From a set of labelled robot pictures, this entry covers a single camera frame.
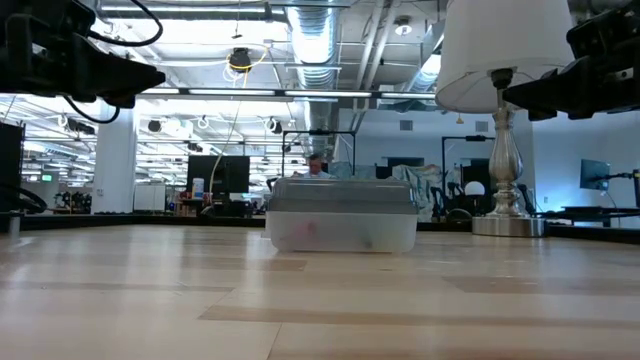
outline white column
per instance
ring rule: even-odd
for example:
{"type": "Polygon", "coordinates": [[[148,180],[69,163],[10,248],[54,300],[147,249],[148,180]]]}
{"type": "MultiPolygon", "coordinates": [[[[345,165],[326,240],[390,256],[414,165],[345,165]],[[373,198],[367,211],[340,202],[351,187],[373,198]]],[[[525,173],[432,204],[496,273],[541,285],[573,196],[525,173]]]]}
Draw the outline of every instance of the white column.
{"type": "MultiPolygon", "coordinates": [[[[110,118],[113,111],[113,107],[103,103],[100,118],[110,118]]],[[[133,211],[138,124],[134,110],[122,109],[116,121],[100,125],[92,213],[133,211]]]]}

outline person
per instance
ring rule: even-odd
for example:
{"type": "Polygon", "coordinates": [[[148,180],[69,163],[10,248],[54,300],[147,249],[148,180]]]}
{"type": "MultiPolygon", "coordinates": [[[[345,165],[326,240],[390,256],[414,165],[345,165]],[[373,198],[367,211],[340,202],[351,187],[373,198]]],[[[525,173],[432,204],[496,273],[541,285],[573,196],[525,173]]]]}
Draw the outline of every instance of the person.
{"type": "Polygon", "coordinates": [[[309,166],[309,172],[304,174],[294,174],[294,176],[303,177],[306,179],[332,179],[333,176],[322,171],[322,163],[324,158],[322,155],[313,154],[307,158],[307,165],[309,166]]]}

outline lamp shade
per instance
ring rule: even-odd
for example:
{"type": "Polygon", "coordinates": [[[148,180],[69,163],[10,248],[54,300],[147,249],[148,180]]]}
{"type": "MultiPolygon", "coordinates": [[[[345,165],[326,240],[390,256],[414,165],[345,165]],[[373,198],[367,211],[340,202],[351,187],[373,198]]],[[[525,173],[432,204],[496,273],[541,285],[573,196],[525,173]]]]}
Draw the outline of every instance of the lamp shade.
{"type": "Polygon", "coordinates": [[[494,113],[491,72],[514,70],[511,85],[573,61],[567,0],[451,0],[436,102],[461,113],[494,113]]]}

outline ceiling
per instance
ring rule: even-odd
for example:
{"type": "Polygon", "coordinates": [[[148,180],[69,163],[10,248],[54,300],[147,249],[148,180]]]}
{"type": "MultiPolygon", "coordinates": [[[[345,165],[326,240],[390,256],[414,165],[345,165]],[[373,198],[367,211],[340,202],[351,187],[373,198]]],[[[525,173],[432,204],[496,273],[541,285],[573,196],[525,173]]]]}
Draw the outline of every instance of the ceiling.
{"type": "MultiPolygon", "coordinates": [[[[111,6],[132,7],[127,0],[99,1],[103,8],[111,6]]],[[[272,2],[282,4],[286,1],[272,2]]],[[[167,74],[163,87],[205,87],[205,88],[298,88],[295,56],[290,42],[290,29],[284,22],[236,21],[234,17],[244,18],[245,6],[260,7],[264,2],[252,1],[238,6],[237,2],[220,1],[143,1],[148,6],[180,5],[180,11],[155,13],[162,18],[163,36],[153,45],[142,48],[123,48],[95,42],[103,51],[108,51],[131,59],[152,64],[167,74]],[[206,12],[204,5],[216,6],[215,12],[206,12]],[[199,20],[186,20],[198,15],[199,20]],[[234,48],[248,48],[254,64],[245,76],[227,72],[227,56],[234,48]]],[[[365,48],[365,36],[375,1],[347,1],[353,4],[340,11],[338,30],[338,89],[351,90],[356,86],[358,68],[365,48]]],[[[397,9],[396,19],[408,17],[412,31],[406,35],[395,33],[394,25],[384,47],[378,70],[375,72],[373,87],[397,86],[409,81],[422,67],[425,55],[421,54],[421,44],[428,25],[444,18],[446,0],[402,1],[397,9]]],[[[280,6],[273,6],[274,13],[280,12],[280,6]]],[[[122,16],[119,11],[105,11],[109,17],[101,16],[94,30],[109,37],[119,37],[130,41],[139,41],[153,36],[157,30],[153,21],[142,16],[122,16]]],[[[382,13],[382,26],[386,21],[387,7],[382,13]]],[[[474,116],[463,117],[464,124],[457,124],[457,114],[441,113],[434,106],[430,111],[377,110],[377,104],[371,104],[363,117],[359,136],[371,137],[422,137],[438,133],[441,135],[468,135],[475,132],[475,121],[482,120],[474,116]],[[400,120],[412,120],[413,131],[399,130],[400,120]]],[[[81,110],[99,117],[101,104],[78,104],[81,110]]],[[[80,185],[92,181],[95,159],[96,135],[86,135],[69,130],[69,119],[79,121],[99,132],[99,127],[84,120],[60,98],[41,98],[32,95],[1,95],[0,112],[5,121],[26,125],[27,145],[25,149],[25,167],[30,171],[48,171],[50,169],[75,169],[62,171],[62,181],[80,185]]],[[[284,129],[307,130],[304,121],[304,103],[297,101],[229,101],[203,99],[138,99],[135,108],[140,120],[138,146],[138,179],[140,182],[163,180],[168,183],[184,183],[186,165],[182,162],[193,153],[187,148],[185,140],[200,144],[202,153],[220,154],[227,139],[231,144],[224,149],[227,155],[251,155],[252,181],[264,185],[266,178],[279,173],[279,154],[281,135],[273,134],[267,128],[270,121],[279,121],[284,129]],[[231,130],[233,120],[236,125],[231,130]],[[152,132],[149,123],[159,121],[163,130],[152,132]],[[237,145],[244,141],[246,145],[237,145]]],[[[341,104],[339,112],[340,128],[349,129],[354,115],[353,106],[341,104]]],[[[302,156],[308,144],[303,136],[301,146],[294,146],[288,154],[287,162],[302,162],[302,156]]],[[[301,165],[290,165],[285,175],[303,169],[301,165]]]]}

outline plastic storage bin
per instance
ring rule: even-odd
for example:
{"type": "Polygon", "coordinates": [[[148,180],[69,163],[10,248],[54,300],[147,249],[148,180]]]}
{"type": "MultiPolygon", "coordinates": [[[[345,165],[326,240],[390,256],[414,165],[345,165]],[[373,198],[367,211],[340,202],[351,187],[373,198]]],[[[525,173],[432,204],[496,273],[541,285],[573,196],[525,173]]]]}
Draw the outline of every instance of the plastic storage bin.
{"type": "Polygon", "coordinates": [[[286,178],[276,182],[267,234],[281,251],[410,251],[417,208],[408,183],[286,178]]]}

